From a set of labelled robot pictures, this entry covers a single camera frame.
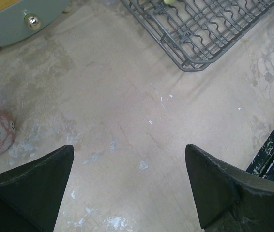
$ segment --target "gray wire dish rack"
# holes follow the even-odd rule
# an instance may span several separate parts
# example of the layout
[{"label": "gray wire dish rack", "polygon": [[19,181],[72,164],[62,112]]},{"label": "gray wire dish rack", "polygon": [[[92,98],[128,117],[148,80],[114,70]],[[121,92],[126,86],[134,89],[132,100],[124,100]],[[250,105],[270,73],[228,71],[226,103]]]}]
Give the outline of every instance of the gray wire dish rack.
[{"label": "gray wire dish rack", "polygon": [[217,61],[274,9],[274,0],[120,0],[182,71]]}]

